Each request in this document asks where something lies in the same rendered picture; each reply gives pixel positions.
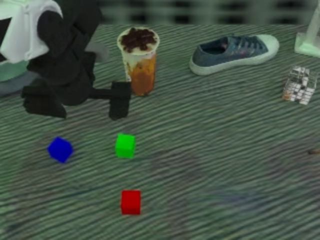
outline white stand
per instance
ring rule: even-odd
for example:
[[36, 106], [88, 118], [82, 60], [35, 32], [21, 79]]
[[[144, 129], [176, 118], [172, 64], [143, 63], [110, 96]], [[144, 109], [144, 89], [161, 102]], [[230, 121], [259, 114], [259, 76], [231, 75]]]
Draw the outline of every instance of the white stand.
[[320, 37], [317, 36], [320, 29], [320, 0], [318, 1], [306, 33], [299, 32], [294, 45], [295, 53], [316, 58], [320, 58]]

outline cube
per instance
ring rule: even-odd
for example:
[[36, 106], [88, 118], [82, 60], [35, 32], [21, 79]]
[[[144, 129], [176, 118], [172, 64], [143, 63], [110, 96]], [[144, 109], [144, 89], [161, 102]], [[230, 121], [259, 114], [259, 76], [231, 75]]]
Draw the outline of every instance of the cube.
[[123, 215], [140, 215], [141, 191], [123, 190], [121, 193], [120, 207]]
[[118, 134], [115, 143], [115, 154], [118, 158], [133, 158], [136, 148], [136, 137]]
[[74, 149], [70, 142], [58, 136], [47, 147], [47, 151], [51, 158], [64, 164], [73, 154]]

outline shoe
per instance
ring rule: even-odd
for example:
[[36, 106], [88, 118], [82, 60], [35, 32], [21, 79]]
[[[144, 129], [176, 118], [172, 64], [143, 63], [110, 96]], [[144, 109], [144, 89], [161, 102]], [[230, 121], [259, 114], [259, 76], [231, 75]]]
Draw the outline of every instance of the shoe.
[[205, 76], [237, 66], [259, 65], [272, 59], [279, 41], [271, 35], [226, 36], [200, 44], [189, 67], [194, 74]]

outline cup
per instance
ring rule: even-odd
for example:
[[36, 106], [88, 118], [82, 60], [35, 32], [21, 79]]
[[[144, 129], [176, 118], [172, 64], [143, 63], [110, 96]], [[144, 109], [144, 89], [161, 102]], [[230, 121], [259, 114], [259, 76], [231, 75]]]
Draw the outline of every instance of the cup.
[[117, 46], [121, 51], [126, 81], [131, 82], [131, 89], [136, 96], [147, 96], [154, 89], [156, 80], [156, 58], [157, 48], [160, 44], [158, 34], [147, 27], [135, 27], [137, 30], [147, 29], [154, 33], [156, 43], [148, 44], [147, 50], [140, 50], [139, 47], [132, 49], [132, 52], [125, 50], [122, 45], [122, 37], [129, 33], [131, 28], [123, 31], [117, 38]]

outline gray tabletop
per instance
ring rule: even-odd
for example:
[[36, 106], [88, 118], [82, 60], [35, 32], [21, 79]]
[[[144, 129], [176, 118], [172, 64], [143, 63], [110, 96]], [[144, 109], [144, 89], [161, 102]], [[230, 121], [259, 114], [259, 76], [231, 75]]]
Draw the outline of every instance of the gray tabletop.
[[[101, 26], [110, 59], [96, 87], [125, 78], [116, 46], [129, 26]], [[134, 97], [128, 118], [108, 119], [106, 101], [68, 107], [60, 120], [29, 115], [18, 95], [0, 99], [1, 240], [316, 240], [320, 234], [319, 95], [307, 106], [281, 99], [294, 65], [293, 26], [149, 26], [161, 38], [156, 86]], [[272, 34], [264, 65], [195, 76], [188, 61], [203, 41]], [[136, 136], [133, 159], [114, 153], [117, 134]], [[53, 138], [75, 149], [50, 159]], [[140, 189], [142, 214], [122, 216], [123, 189]]]

